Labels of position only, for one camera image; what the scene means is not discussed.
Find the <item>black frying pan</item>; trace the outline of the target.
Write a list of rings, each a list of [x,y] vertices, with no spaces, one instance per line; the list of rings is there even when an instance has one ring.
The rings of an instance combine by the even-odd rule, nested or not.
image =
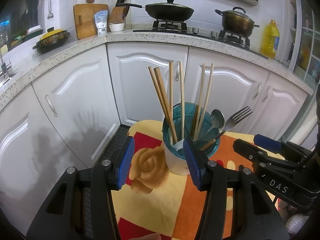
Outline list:
[[[159,21],[184,22],[191,18],[194,9],[176,4],[174,0],[167,0],[166,3],[152,3],[146,5],[134,3],[117,3],[116,7],[135,7],[145,9],[147,14]]]

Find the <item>speckled stone countertop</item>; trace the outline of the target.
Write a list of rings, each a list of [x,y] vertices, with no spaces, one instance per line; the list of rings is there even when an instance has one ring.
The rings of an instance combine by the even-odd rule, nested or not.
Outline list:
[[[82,40],[69,42],[20,66],[20,68],[18,68],[14,73],[14,76],[1,86],[1,111],[3,111],[7,105],[9,105],[9,103],[11,103],[11,101],[14,100],[14,98],[26,89],[33,81],[68,59],[103,44],[132,42],[182,45],[214,51],[247,61],[273,72],[287,81],[290,81],[310,95],[315,91],[314,88],[308,86],[303,80],[289,72],[289,70],[285,69],[284,66],[276,60],[267,60],[262,56],[239,47],[235,47],[218,40],[201,38],[199,36],[173,33],[134,32],[129,29],[115,33],[108,33],[106,36],[99,37],[95,35]]]

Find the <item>wooden chopstick in cup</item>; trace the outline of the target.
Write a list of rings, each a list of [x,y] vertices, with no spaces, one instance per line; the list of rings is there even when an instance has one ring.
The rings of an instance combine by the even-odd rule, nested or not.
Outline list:
[[[201,82],[200,82],[200,90],[199,90],[199,100],[198,100],[198,104],[197,104],[197,109],[195,112],[195,127],[194,127],[194,135],[193,135],[193,139],[196,139],[196,132],[197,132],[197,128],[199,125],[199,115],[200,115],[200,111],[201,111],[201,101],[202,101],[202,93],[203,93],[203,84],[204,84],[204,77],[205,77],[205,64],[202,64],[201,67]]]
[[[206,97],[205,97],[205,101],[204,101],[203,111],[202,111],[202,115],[200,117],[200,121],[199,121],[197,130],[196,130],[196,133],[195,133],[195,138],[194,138],[195,140],[197,140],[199,137],[200,130],[201,130],[201,127],[202,127],[202,124],[204,121],[204,116],[206,113],[206,109],[207,109],[207,105],[208,105],[208,101],[209,101],[209,96],[210,96],[210,89],[211,89],[211,85],[212,85],[213,70],[214,70],[214,64],[212,63],[211,67],[210,67],[210,73],[209,73],[210,75],[209,75],[209,80],[208,80],[208,86],[207,86],[207,92],[206,92]]]

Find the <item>light wooden chopstick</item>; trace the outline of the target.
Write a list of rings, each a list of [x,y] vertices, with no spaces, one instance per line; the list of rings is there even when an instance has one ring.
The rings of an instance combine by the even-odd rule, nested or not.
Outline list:
[[[181,139],[184,139],[184,120],[185,120],[185,104],[184,104],[184,71],[183,63],[179,62],[179,74],[180,74],[180,96],[181,96]]]
[[[174,63],[171,61],[169,63],[169,104],[170,104],[170,116],[173,120],[173,103],[174,103],[174,88],[173,88],[173,75],[174,75]]]

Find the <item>white cabinet door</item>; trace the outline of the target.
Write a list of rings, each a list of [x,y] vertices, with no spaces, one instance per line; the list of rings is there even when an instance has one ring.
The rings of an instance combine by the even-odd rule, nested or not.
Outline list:
[[[132,126],[142,120],[164,119],[148,67],[160,68],[169,91],[169,64],[177,73],[186,66],[188,47],[167,43],[117,42],[107,45],[108,64],[120,122]]]
[[[262,92],[268,71],[225,54],[190,48],[184,81],[186,102],[197,104],[201,86],[202,65],[205,77],[201,106],[206,99],[208,80],[212,78],[207,112],[220,110],[225,119],[245,106],[253,108]]]

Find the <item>white cabinet door right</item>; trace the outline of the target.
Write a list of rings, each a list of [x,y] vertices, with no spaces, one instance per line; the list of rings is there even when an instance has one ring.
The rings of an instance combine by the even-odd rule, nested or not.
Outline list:
[[[225,119],[245,106],[253,108],[262,92],[268,71],[225,54],[190,48],[184,81],[186,102],[197,104],[201,86],[202,65],[205,77],[201,106],[206,99],[208,80],[212,78],[207,112],[220,110]]]

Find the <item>white small bowl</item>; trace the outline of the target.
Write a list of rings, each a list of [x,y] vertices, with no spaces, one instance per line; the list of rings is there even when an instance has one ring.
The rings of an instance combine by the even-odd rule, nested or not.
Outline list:
[[[117,32],[124,30],[125,23],[110,23],[109,28],[111,32]]]

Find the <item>orange yellow patterned tablecloth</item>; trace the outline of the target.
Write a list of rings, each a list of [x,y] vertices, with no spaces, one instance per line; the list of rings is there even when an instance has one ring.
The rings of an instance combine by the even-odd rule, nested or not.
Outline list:
[[[164,158],[162,122],[139,121],[129,128],[127,135],[135,140],[134,157],[127,181],[112,198],[120,239],[135,239],[158,233],[161,239],[194,239],[199,226],[206,192],[193,185],[190,175],[169,171]],[[252,163],[236,154],[233,143],[242,139],[253,144],[254,135],[227,132],[210,160],[229,170],[239,166],[253,170]],[[226,190],[224,239],[236,239],[246,228],[245,219],[235,215],[235,189]]]

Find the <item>yellow oil bottle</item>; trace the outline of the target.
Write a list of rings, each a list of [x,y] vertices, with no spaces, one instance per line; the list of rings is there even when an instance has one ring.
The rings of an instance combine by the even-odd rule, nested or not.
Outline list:
[[[278,50],[280,32],[277,28],[276,21],[272,19],[264,28],[263,38],[260,46],[260,53],[274,59]]]

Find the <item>silver metal spoon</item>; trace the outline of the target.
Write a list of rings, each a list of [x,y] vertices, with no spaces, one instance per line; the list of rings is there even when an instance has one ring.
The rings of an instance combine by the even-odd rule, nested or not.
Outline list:
[[[200,138],[201,140],[213,129],[213,128],[218,128],[221,129],[223,128],[223,126],[225,125],[225,117],[223,115],[223,113],[218,110],[218,109],[214,109],[212,110],[211,114],[210,114],[210,118],[211,118],[211,122],[212,125],[210,127],[210,129],[208,129],[204,135]]]

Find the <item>thin curved wooden chopstick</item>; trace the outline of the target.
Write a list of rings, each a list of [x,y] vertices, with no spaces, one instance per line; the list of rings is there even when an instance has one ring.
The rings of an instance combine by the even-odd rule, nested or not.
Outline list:
[[[176,135],[175,126],[174,126],[174,123],[173,123],[172,112],[171,112],[171,108],[170,108],[170,105],[169,105],[169,102],[168,102],[167,94],[166,94],[166,91],[165,91],[165,88],[164,88],[164,83],[163,83],[163,79],[162,79],[160,68],[156,67],[156,68],[153,69],[153,71],[155,73],[157,84],[159,86],[159,91],[160,91],[160,94],[161,94],[161,97],[162,97],[162,100],[163,100],[163,103],[164,103],[165,113],[166,113],[165,118],[166,118],[166,120],[167,120],[167,122],[169,124],[173,142],[177,143],[178,139],[177,139],[177,135]]]

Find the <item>dark wooden chopstick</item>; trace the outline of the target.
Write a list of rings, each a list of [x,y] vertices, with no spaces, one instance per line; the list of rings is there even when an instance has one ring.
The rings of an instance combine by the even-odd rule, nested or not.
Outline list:
[[[155,73],[154,73],[153,69],[154,68],[152,68],[151,66],[148,67],[148,70],[149,70],[149,73],[150,73],[150,76],[151,76],[151,79],[152,79],[152,83],[153,83],[154,88],[156,90],[156,94],[157,94],[158,100],[159,100],[159,102],[161,104],[162,111],[164,113],[164,116],[166,116],[164,103],[163,103],[163,100],[162,100],[162,97],[161,97],[161,94],[160,94],[160,91],[159,91],[159,86],[157,84],[157,80],[156,80]]]

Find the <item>silver metal fork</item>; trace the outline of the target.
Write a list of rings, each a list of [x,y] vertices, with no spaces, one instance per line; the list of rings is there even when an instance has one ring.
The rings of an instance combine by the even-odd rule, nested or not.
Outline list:
[[[249,106],[246,106],[236,113],[234,113],[232,116],[229,117],[229,119],[226,121],[225,127],[222,132],[220,132],[219,135],[217,135],[214,139],[206,143],[200,150],[206,151],[208,148],[210,148],[212,145],[216,143],[216,141],[224,135],[227,131],[233,129],[238,123],[242,122],[245,118],[247,118],[250,114],[252,114],[252,110]]]

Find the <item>wooden knife block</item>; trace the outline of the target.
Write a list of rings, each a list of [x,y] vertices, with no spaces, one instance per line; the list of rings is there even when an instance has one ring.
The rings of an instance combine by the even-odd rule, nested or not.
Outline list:
[[[127,6],[119,6],[119,4],[126,3],[126,0],[117,0],[115,7],[112,9],[110,18],[108,20],[108,31],[112,31],[112,25],[125,23],[125,18],[129,11],[129,7]]]

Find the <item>floral white utensil cup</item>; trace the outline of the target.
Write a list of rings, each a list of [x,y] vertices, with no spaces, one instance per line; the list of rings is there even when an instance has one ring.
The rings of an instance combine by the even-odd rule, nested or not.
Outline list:
[[[188,165],[183,152],[183,140],[184,138],[190,136],[193,117],[196,111],[196,105],[191,102],[186,102],[184,110],[184,136],[181,136],[181,105],[178,103],[173,107],[173,124],[175,126],[175,131],[178,139],[177,146],[171,138],[171,129],[167,120],[163,120],[162,125],[163,146],[167,167],[174,174],[182,176],[186,176],[189,174]],[[219,134],[220,131],[218,128],[212,128],[212,120],[210,114],[205,113],[199,137],[196,141],[194,141],[194,145],[199,150]]]

